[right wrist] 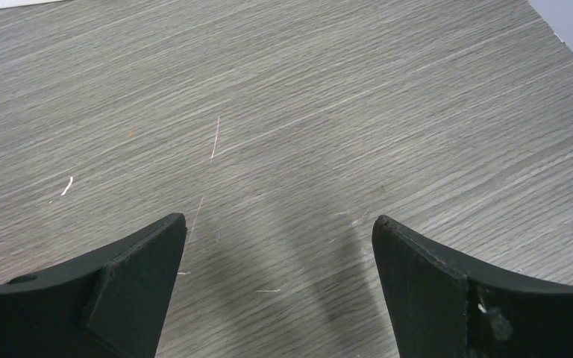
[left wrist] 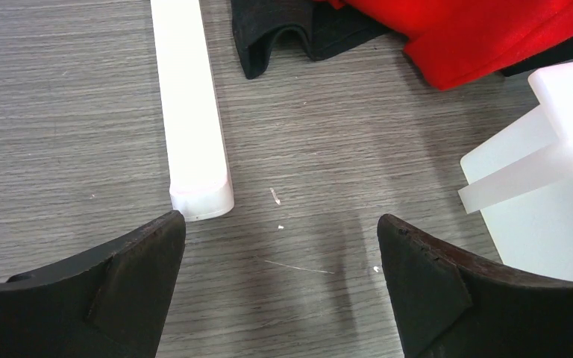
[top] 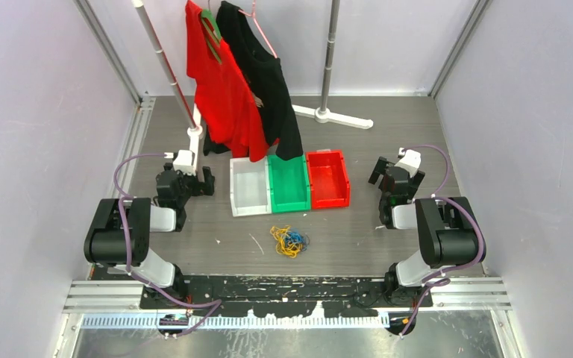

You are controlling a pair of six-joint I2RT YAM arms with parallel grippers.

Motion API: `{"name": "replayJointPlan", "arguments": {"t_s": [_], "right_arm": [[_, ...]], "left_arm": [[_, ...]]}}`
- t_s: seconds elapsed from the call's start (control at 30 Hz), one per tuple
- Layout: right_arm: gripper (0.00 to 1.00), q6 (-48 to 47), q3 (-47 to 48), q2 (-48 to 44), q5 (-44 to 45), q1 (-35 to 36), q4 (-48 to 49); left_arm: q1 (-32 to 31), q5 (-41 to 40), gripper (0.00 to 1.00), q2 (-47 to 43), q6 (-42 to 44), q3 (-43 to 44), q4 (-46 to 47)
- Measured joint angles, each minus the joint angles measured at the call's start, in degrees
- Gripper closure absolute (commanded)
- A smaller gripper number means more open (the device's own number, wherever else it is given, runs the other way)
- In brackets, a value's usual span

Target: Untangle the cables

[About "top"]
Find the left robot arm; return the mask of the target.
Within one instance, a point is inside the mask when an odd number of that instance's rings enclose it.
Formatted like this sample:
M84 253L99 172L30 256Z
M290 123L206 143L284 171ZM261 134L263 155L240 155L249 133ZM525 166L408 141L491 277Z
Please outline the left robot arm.
M213 195L216 179L211 168L204 166L201 170L203 180L174 170L167 163L156 176L157 194L153 199L100 200L84 239L85 259L135 274L151 289L159 287L158 297L168 307L183 305L188 289L181 269L150 248L150 235L182 231L188 200Z

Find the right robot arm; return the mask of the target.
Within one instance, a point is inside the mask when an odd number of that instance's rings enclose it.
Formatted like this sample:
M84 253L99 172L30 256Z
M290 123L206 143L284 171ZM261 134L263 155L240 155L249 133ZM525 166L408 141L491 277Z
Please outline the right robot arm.
M424 287L438 275L483 260L486 245L465 197L416 198L425 173L420 159L407 155L392 162L379 157L369 183L381 191L378 212L387 229L415 229L419 249L385 274L385 299L393 306L405 305L413 288Z

